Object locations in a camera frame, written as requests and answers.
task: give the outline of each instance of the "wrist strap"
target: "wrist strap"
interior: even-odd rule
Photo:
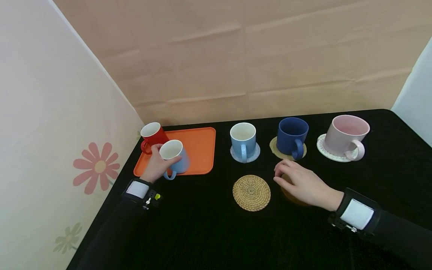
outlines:
[[[135,178],[129,182],[121,196],[130,199],[146,210],[150,206],[158,207],[162,196],[151,189],[152,186],[152,183]]]
[[[342,202],[329,217],[329,222],[340,229],[349,228],[367,235],[373,234],[380,217],[381,208],[375,201],[346,188]]]

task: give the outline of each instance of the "white coaster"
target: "white coaster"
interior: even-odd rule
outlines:
[[[231,156],[232,156],[232,158],[233,158],[235,161],[240,162],[240,163],[243,163],[243,162],[241,162],[241,158],[238,158],[238,157],[235,155],[235,153],[234,153],[234,149],[232,148],[232,146],[231,146],[231,149],[229,150],[229,152],[231,153]],[[260,153],[261,153],[261,148],[260,148],[260,146],[258,145],[258,143],[256,143],[256,145],[255,145],[255,153],[254,153],[253,156],[251,156],[250,158],[248,158],[248,159],[246,160],[246,163],[249,163],[249,162],[252,162],[252,161],[256,160],[256,159],[259,157]]]
[[[323,146],[325,135],[326,134],[322,134],[318,137],[318,140],[317,140],[318,151],[320,151],[320,153],[323,154],[323,156],[325,156],[328,159],[331,159],[331,160],[334,160],[337,162],[350,162],[351,160],[349,160],[346,156],[337,156],[337,155],[333,155],[333,154],[330,154],[329,152],[327,152],[327,150]],[[353,151],[351,151],[351,153],[352,153],[353,157],[356,158],[357,155],[359,154],[359,150],[357,148],[355,148]]]

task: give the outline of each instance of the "round coaster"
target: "round coaster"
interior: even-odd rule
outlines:
[[[232,148],[232,146],[231,146],[231,149],[229,150],[229,152],[231,153],[231,156],[232,156],[232,158],[235,161],[243,163],[243,162],[241,162],[241,158],[239,158],[238,156],[235,155],[234,149]],[[258,145],[258,143],[256,143],[256,145],[255,145],[255,152],[254,152],[253,156],[251,156],[250,158],[246,159],[246,163],[249,163],[249,162],[252,162],[252,161],[256,160],[259,157],[260,154],[261,154],[261,148]]]
[[[283,178],[285,181],[287,181],[288,183],[292,184],[292,180],[291,178],[289,178],[288,175],[283,174],[281,176],[281,178]],[[310,204],[304,203],[301,200],[297,199],[296,197],[294,197],[293,195],[291,195],[291,193],[289,193],[285,188],[280,187],[280,189],[282,190],[283,195],[285,195],[285,197],[292,201],[295,204],[301,205],[301,206],[310,206]]]
[[[328,159],[331,159],[331,160],[334,160],[337,162],[350,162],[351,160],[349,160],[346,156],[337,156],[337,155],[333,155],[333,154],[327,152],[327,150],[323,146],[325,135],[326,134],[322,134],[318,137],[318,140],[317,140],[318,151],[320,151],[320,153],[323,154],[323,156],[325,156]],[[351,151],[351,153],[352,153],[353,157],[356,158],[357,155],[359,154],[359,150],[357,148],[355,148],[353,151]]]
[[[232,187],[235,202],[244,210],[256,212],[264,209],[270,201],[270,187],[256,175],[240,177]]]
[[[292,156],[282,154],[282,153],[277,149],[277,147],[276,147],[276,141],[277,141],[277,137],[274,137],[274,138],[270,141],[270,149],[271,149],[271,152],[272,152],[273,154],[275,154],[275,156],[277,156],[277,157],[280,158],[280,159],[289,159],[289,160],[294,161],[294,158],[293,158]],[[305,157],[307,151],[308,151],[308,149],[306,148],[306,145],[303,144],[303,157],[302,157],[302,158]]]

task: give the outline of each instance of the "orange tray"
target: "orange tray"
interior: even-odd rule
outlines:
[[[166,131],[170,140],[179,140],[183,143],[187,154],[191,160],[189,169],[179,175],[204,175],[213,168],[215,154],[216,130],[212,127]],[[146,145],[146,150],[150,151],[150,146]],[[151,155],[141,153],[137,165],[133,170],[135,176],[141,176],[149,163]]]

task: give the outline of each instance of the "woven coaster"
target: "woven coaster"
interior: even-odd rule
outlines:
[[[276,141],[277,141],[277,137],[274,137],[274,138],[270,141],[270,149],[271,149],[271,152],[273,152],[273,154],[274,154],[275,156],[277,156],[278,158],[280,158],[280,159],[289,159],[289,160],[294,161],[294,158],[293,158],[292,156],[282,154],[282,153],[277,149],[277,147],[276,147]],[[308,150],[308,149],[306,148],[306,145],[303,144],[303,157],[302,157],[302,158],[305,157],[307,150]]]
[[[333,154],[327,152],[327,150],[323,146],[323,142],[325,140],[325,135],[326,134],[322,134],[317,139],[318,151],[320,151],[320,153],[328,159],[331,159],[331,160],[334,160],[337,162],[351,162],[351,160],[349,160],[346,156],[336,156],[336,155],[333,155]],[[359,150],[357,148],[355,148],[353,151],[351,151],[351,155],[353,157],[357,157],[358,154],[359,154]]]
[[[283,174],[283,175],[281,176],[281,178],[283,178],[283,179],[284,179],[285,181],[287,181],[288,183],[292,184],[292,180],[291,180],[291,178],[289,178],[288,175]],[[285,197],[286,197],[288,200],[292,201],[293,203],[298,204],[298,205],[301,205],[301,206],[310,206],[309,204],[304,203],[304,202],[302,202],[301,200],[299,200],[299,199],[297,199],[296,197],[294,197],[293,195],[291,195],[291,193],[289,193],[285,188],[280,187],[280,189],[282,190],[283,195],[285,195]]]
[[[256,212],[267,206],[271,192],[269,185],[261,177],[245,175],[234,183],[232,195],[241,208]]]

